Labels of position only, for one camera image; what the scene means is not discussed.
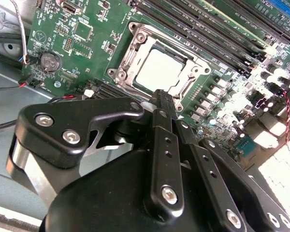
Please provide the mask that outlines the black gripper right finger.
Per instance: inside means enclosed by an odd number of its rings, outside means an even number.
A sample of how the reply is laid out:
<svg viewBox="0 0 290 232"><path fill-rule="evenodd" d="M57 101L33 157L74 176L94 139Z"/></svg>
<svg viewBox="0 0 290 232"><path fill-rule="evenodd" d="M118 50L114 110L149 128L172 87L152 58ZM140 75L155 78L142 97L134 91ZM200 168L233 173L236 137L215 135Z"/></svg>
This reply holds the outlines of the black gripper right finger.
<svg viewBox="0 0 290 232"><path fill-rule="evenodd" d="M190 164L215 232L290 232L290 217L216 142L197 141L178 119L181 159Z"/></svg>

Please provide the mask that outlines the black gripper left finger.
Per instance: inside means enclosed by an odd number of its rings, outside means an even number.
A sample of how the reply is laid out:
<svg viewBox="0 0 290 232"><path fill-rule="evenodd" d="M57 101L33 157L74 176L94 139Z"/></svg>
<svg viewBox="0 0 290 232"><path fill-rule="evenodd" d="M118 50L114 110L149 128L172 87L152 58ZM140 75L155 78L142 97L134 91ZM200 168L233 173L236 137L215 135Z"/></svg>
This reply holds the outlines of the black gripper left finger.
<svg viewBox="0 0 290 232"><path fill-rule="evenodd" d="M16 120L7 170L50 206L80 177L82 158L132 144L149 156L146 209L159 220L171 220L184 209L174 120L173 98L160 89L148 102L111 96L30 105Z"/></svg>

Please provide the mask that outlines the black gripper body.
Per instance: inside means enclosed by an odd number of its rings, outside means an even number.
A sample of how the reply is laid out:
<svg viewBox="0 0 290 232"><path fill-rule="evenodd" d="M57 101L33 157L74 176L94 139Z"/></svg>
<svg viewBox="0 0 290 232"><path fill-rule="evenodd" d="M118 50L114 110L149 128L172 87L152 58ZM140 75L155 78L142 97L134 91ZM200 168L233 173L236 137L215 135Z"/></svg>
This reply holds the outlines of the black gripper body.
<svg viewBox="0 0 290 232"><path fill-rule="evenodd" d="M184 211L169 222L144 207L149 155L130 151L66 186L52 202L43 232L223 232L192 169L182 167Z"/></svg>

